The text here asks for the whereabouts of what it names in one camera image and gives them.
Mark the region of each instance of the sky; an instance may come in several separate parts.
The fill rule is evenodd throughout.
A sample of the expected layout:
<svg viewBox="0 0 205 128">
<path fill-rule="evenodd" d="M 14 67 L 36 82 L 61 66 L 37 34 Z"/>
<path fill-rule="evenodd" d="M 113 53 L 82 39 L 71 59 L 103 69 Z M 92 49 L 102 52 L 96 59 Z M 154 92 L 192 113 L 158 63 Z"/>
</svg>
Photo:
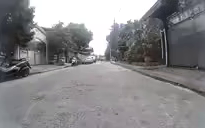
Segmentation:
<svg viewBox="0 0 205 128">
<path fill-rule="evenodd" d="M 59 21 L 84 23 L 93 32 L 90 46 L 94 53 L 104 55 L 106 36 L 112 24 L 140 19 L 157 0 L 30 0 L 35 7 L 34 21 L 51 27 Z"/>
</svg>

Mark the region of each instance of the sidewalk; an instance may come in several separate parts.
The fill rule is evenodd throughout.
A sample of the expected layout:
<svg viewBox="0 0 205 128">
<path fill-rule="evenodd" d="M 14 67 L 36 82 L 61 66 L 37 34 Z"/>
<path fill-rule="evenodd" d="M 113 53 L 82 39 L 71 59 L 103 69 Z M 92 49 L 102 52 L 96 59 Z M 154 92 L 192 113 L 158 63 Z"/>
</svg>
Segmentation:
<svg viewBox="0 0 205 128">
<path fill-rule="evenodd" d="M 59 70 L 59 69 L 67 68 L 67 67 L 70 67 L 70 66 L 71 66 L 71 64 L 68 64 L 68 63 L 63 65 L 63 66 L 57 66 L 57 65 L 36 65 L 36 66 L 31 66 L 30 75 L 49 72 L 49 71 L 54 71 L 54 70 Z"/>
<path fill-rule="evenodd" d="M 188 88 L 205 96 L 205 71 L 189 70 L 181 68 L 160 67 L 142 67 L 124 63 L 113 63 L 133 71 L 137 71 L 143 75 L 172 83 L 177 86 Z"/>
</svg>

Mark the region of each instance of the scooter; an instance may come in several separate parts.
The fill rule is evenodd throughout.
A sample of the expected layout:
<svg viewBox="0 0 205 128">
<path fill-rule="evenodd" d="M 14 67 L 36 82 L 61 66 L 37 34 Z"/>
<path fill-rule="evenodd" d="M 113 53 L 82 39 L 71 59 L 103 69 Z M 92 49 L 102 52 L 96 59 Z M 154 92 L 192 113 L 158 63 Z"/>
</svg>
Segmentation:
<svg viewBox="0 0 205 128">
<path fill-rule="evenodd" d="M 72 65 L 72 66 L 78 65 L 76 58 L 72 58 L 71 65 Z"/>
<path fill-rule="evenodd" d="M 0 60 L 0 81 L 8 77 L 27 77 L 31 66 L 26 59 L 12 60 L 8 63 L 5 59 Z"/>
</svg>

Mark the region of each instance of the asphalt road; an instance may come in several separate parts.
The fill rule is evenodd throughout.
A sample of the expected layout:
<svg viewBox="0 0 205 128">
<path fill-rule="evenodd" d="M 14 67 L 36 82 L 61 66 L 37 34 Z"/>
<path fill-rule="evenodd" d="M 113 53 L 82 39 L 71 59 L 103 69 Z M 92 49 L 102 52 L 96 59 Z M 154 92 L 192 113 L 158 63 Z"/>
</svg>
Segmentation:
<svg viewBox="0 0 205 128">
<path fill-rule="evenodd" d="M 97 63 L 0 83 L 0 128 L 205 128 L 205 98 Z"/>
</svg>

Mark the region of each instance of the pavement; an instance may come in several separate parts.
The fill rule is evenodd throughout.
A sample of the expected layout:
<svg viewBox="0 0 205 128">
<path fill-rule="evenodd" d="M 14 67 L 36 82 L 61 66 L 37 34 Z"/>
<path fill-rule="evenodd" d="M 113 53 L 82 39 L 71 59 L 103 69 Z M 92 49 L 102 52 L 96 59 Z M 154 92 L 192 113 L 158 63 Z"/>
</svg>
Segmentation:
<svg viewBox="0 0 205 128">
<path fill-rule="evenodd" d="M 34 65 L 31 66 L 30 74 L 39 74 L 39 73 L 44 73 L 44 72 L 49 72 L 49 71 L 54 71 L 54 70 L 59 70 L 63 68 L 70 67 L 71 64 L 66 63 L 63 66 L 57 66 L 57 65 Z"/>
<path fill-rule="evenodd" d="M 205 71 L 168 68 L 165 66 L 143 67 L 119 62 L 112 62 L 112 64 L 137 71 L 143 75 L 161 81 L 169 82 L 177 86 L 193 90 L 205 96 Z"/>
<path fill-rule="evenodd" d="M 0 83 L 0 128 L 205 128 L 205 97 L 108 62 Z"/>
</svg>

